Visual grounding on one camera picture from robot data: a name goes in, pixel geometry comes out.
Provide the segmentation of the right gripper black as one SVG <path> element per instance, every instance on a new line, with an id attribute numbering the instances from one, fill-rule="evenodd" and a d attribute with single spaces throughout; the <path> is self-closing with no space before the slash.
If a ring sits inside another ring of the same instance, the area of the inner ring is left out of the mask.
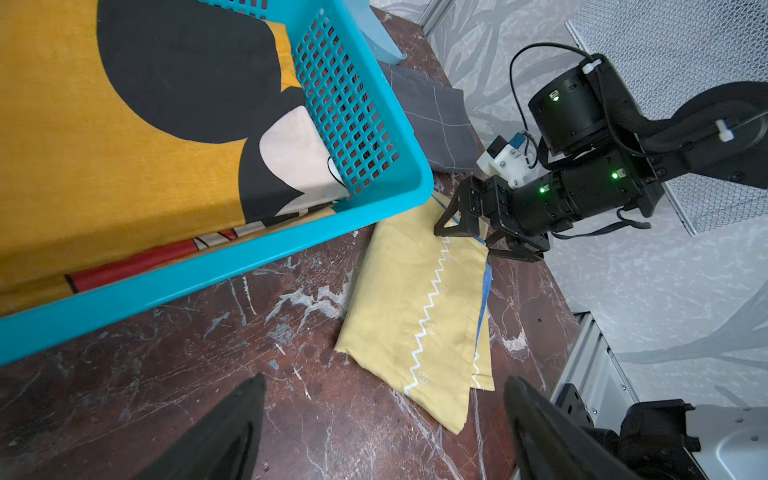
<path id="1" fill-rule="evenodd" d="M 485 216 L 501 229 L 485 239 L 490 257 L 537 263 L 550 250 L 549 232 L 565 232 L 599 214 L 597 195 L 571 190 L 557 176 L 545 175 L 516 189 L 499 176 L 471 176 L 459 183 L 434 234 L 485 239 Z"/>

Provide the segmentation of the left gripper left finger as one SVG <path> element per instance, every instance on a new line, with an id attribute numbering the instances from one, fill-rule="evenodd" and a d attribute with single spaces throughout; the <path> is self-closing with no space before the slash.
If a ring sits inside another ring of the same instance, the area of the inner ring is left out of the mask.
<path id="1" fill-rule="evenodd" d="M 261 438 L 266 382 L 244 380 L 137 479 L 250 479 Z"/>

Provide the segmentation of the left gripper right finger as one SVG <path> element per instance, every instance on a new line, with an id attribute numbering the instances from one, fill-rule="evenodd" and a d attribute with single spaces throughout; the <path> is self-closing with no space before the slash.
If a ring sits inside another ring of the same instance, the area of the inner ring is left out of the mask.
<path id="1" fill-rule="evenodd" d="M 525 379 L 506 380 L 504 405 L 522 479 L 637 477 Z"/>

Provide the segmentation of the pale yellow zigzag pillowcase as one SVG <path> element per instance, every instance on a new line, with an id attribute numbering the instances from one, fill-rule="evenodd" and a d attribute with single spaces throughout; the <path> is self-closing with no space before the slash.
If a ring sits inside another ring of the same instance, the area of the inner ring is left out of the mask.
<path id="1" fill-rule="evenodd" d="M 481 240 L 434 234 L 448 202 L 435 192 L 376 225 L 335 349 L 458 434 L 471 390 L 495 389 L 492 274 Z"/>

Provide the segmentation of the dark grey checked pillowcase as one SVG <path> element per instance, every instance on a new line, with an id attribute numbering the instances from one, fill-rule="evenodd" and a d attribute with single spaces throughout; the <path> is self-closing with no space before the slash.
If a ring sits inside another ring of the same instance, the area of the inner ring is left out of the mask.
<path id="1" fill-rule="evenodd" d="M 461 90 L 440 84 L 428 73 L 379 64 L 397 97 L 430 168 L 439 173 L 477 169 L 480 148 Z"/>

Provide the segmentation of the teal plastic basket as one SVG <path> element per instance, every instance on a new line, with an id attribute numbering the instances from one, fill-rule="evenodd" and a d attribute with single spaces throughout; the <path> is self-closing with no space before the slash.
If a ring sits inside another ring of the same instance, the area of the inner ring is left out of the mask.
<path id="1" fill-rule="evenodd" d="M 304 216 L 262 237 L 237 240 L 171 265 L 7 316 L 1 321 L 1 363 L 9 365 L 210 285 L 303 251 L 424 204 L 433 175 L 389 83 L 342 1 L 270 1 L 243 11 L 287 27 L 293 46 L 327 40 L 332 52 L 310 54 L 297 71 L 317 76 L 330 59 L 345 82 L 359 80 L 353 100 L 373 127 L 374 152 L 344 180 L 350 199 L 324 218 Z"/>

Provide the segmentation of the yellow cartoon mouse pillowcase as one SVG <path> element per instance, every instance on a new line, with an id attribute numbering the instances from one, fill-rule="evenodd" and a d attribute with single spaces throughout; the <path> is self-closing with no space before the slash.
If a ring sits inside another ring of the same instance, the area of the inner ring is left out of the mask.
<path id="1" fill-rule="evenodd" d="M 283 24 L 201 1 L 1 5 L 1 312 L 348 192 Z"/>

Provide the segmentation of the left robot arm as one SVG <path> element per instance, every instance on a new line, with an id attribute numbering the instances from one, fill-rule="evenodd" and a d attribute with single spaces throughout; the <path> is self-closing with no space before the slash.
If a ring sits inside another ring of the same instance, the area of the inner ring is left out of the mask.
<path id="1" fill-rule="evenodd" d="M 249 479 L 259 450 L 266 383 L 246 379 L 138 473 L 140 479 Z M 767 410 L 681 399 L 628 408 L 619 431 L 553 404 L 520 377 L 504 406 L 523 479 L 764 479 Z"/>

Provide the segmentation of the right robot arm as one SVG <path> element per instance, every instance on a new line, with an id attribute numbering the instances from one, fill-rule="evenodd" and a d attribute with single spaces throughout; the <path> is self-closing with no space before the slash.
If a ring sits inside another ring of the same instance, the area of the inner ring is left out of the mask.
<path id="1" fill-rule="evenodd" d="M 646 230 L 665 182 L 693 173 L 754 188 L 767 185 L 767 86 L 708 89 L 668 119 L 642 115 L 610 61 L 581 62 L 529 101 L 544 174 L 529 183 L 500 174 L 463 180 L 434 227 L 438 237 L 479 237 L 491 255 L 535 263 L 552 239 L 570 240 L 582 220 L 614 211 L 623 228 Z"/>

